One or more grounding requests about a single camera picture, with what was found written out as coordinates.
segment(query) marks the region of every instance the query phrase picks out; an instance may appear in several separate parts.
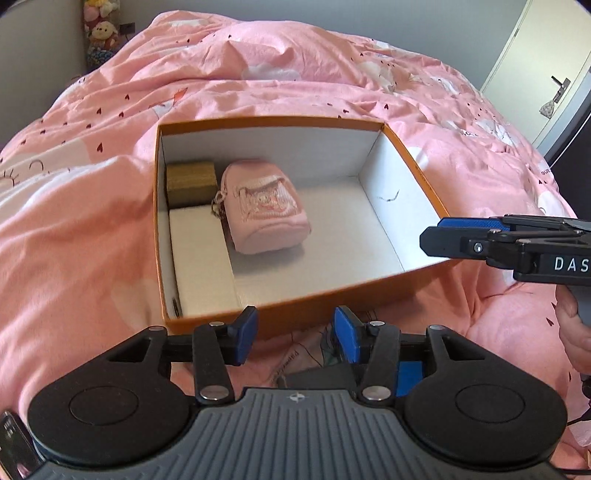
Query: pink bedspread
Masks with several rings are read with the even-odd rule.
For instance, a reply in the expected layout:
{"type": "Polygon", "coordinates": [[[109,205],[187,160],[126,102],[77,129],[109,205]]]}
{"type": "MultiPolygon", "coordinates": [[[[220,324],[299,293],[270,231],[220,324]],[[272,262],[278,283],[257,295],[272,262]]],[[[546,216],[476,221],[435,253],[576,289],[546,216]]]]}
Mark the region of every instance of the pink bedspread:
{"type": "MultiPolygon", "coordinates": [[[[455,216],[568,216],[544,159],[459,72],[368,38],[295,22],[160,15],[68,88],[0,154],[0,408],[161,323],[152,234],[160,121],[244,115],[379,118],[455,216]]],[[[552,385],[570,418],[587,401],[558,338],[551,286],[464,262],[376,312],[407,332],[443,323],[552,385]]],[[[318,331],[256,345],[237,389],[315,365],[318,331]]],[[[188,393],[189,373],[174,370],[188,393]]],[[[590,430],[555,460],[581,468],[590,430]]]]}

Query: finger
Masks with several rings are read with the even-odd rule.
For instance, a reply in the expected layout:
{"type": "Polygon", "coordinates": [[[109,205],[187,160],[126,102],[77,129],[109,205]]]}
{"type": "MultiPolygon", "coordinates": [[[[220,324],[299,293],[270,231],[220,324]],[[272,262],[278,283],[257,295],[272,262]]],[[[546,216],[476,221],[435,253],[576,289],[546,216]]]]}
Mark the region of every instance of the finger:
{"type": "Polygon", "coordinates": [[[591,328],[583,325],[578,315],[571,317],[562,307],[556,306],[556,319],[560,326],[560,339],[591,351],[591,328]]]}
{"type": "Polygon", "coordinates": [[[565,344],[564,351],[577,372],[591,374],[591,352],[569,343],[565,344]]]}
{"type": "Polygon", "coordinates": [[[570,317],[574,317],[579,311],[576,298],[565,285],[556,285],[556,303],[556,306],[560,305],[570,317]]]}

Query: open cardboard box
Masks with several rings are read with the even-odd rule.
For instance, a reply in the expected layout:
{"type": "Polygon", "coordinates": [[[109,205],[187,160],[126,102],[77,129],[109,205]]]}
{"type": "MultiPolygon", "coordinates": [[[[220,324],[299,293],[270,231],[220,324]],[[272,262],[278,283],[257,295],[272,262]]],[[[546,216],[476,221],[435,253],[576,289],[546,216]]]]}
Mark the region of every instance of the open cardboard box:
{"type": "Polygon", "coordinates": [[[158,129],[155,237],[164,320],[174,333],[259,310],[259,337],[327,323],[408,297],[442,270],[419,247],[447,216],[418,165],[382,122],[316,117],[227,118],[158,129]],[[211,160],[275,163],[312,225],[299,246],[237,253],[208,207],[168,208],[166,165],[211,160]]]}

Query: pink coin purse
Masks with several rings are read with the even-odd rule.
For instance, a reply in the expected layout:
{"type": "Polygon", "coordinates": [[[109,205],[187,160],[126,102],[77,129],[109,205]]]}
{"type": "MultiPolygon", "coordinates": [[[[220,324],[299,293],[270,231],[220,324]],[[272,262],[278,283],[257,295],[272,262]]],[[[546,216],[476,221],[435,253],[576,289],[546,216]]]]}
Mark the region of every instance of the pink coin purse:
{"type": "Polygon", "coordinates": [[[214,202],[223,207],[237,252],[257,254],[302,243],[311,227],[301,200],[272,163],[239,160],[223,173],[214,202]]]}

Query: wall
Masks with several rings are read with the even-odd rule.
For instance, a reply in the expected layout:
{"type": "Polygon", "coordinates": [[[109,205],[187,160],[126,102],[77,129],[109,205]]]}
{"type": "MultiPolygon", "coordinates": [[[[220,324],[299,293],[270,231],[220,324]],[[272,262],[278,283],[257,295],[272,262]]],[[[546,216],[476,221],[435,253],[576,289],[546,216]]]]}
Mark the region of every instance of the wall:
{"type": "Polygon", "coordinates": [[[145,28],[159,12],[199,10],[240,20],[297,20],[418,51],[480,88],[526,0],[121,0],[124,21],[145,28]]]}
{"type": "MultiPolygon", "coordinates": [[[[145,28],[174,9],[242,20],[298,20],[436,57],[480,88],[526,0],[122,0],[145,28]]],[[[0,147],[41,116],[83,71],[82,0],[27,0],[0,19],[0,147]]]]}
{"type": "Polygon", "coordinates": [[[0,18],[0,148],[84,73],[80,0],[28,0],[0,18]]]}

